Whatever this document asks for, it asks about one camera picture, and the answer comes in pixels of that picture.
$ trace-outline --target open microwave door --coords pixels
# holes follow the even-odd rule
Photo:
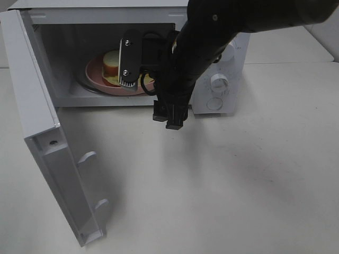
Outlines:
[[[98,210],[106,199],[90,200],[81,180],[95,152],[74,159],[48,93],[28,34],[26,11],[1,13],[1,26],[25,142],[81,246],[105,235]]]

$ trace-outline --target pink plate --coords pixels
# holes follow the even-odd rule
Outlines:
[[[107,86],[102,78],[102,66],[103,66],[103,57],[104,55],[98,56],[91,60],[86,66],[86,77],[93,84],[93,86],[107,94],[119,95],[119,96],[132,96],[145,93],[142,87],[139,86],[136,92],[129,92],[119,86]],[[145,84],[148,90],[154,90],[154,81],[148,84]]]

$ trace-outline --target microwave control knob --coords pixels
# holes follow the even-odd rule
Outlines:
[[[228,91],[228,79],[224,74],[215,74],[211,77],[211,89],[213,92],[222,94]]]
[[[231,61],[235,56],[236,47],[235,41],[232,41],[229,45],[227,45],[226,49],[222,53],[222,60],[225,62]]]
[[[207,108],[209,110],[219,110],[222,108],[223,101],[220,98],[212,98],[207,102]]]

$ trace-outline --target microwave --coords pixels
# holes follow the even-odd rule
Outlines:
[[[166,34],[187,21],[188,0],[19,0],[0,14],[24,139],[81,246],[105,236],[109,202],[90,194],[79,171],[96,153],[74,158],[58,119],[60,107],[148,106],[145,94],[117,96],[97,90],[85,69],[118,49],[130,29]],[[249,34],[240,33],[195,86],[194,114],[232,113]],[[213,81],[221,80],[221,86]]]

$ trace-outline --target table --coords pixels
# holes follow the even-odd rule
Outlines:
[[[0,75],[0,253],[337,253],[339,63],[246,65],[235,115],[190,112],[179,132],[149,107],[60,109],[75,157],[97,151],[111,193],[108,236],[85,248]]]
[[[246,64],[332,62],[333,56],[302,26],[254,33]]]
[[[8,7],[10,7],[12,4],[14,4],[16,0],[1,0],[0,1],[0,12],[4,12],[7,10]],[[7,61],[7,55],[5,51],[4,46],[4,39],[2,36],[2,29],[1,29],[1,23],[0,23],[0,68],[6,68],[8,67],[8,61]]]

